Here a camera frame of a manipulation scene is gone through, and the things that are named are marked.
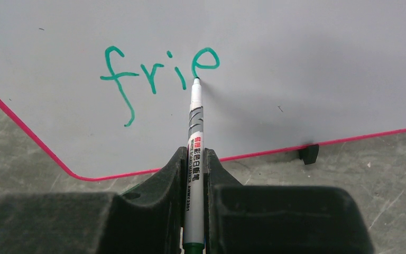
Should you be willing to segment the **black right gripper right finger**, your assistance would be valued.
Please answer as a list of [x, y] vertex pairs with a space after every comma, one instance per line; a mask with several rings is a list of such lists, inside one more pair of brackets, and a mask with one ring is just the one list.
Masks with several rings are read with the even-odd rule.
[[373, 253], [352, 196], [332, 186], [243, 185], [204, 152], [207, 253]]

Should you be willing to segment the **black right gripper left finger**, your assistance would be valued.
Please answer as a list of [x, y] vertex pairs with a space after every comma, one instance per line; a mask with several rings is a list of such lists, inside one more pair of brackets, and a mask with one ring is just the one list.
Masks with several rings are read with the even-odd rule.
[[0, 253], [180, 253], [186, 155], [123, 194], [0, 195]]

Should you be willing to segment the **green white marker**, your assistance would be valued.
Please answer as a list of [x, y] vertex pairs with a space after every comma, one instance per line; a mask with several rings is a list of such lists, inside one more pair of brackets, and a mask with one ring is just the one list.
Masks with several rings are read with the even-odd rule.
[[204, 233], [204, 108], [197, 77], [191, 87], [187, 143], [187, 188], [182, 246], [184, 253], [203, 253]]

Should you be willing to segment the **pink-framed whiteboard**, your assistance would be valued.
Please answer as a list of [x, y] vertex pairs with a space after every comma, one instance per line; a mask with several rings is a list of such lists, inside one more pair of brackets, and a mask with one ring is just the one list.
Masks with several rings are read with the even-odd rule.
[[406, 1], [0, 1], [0, 108], [83, 180], [406, 131]]

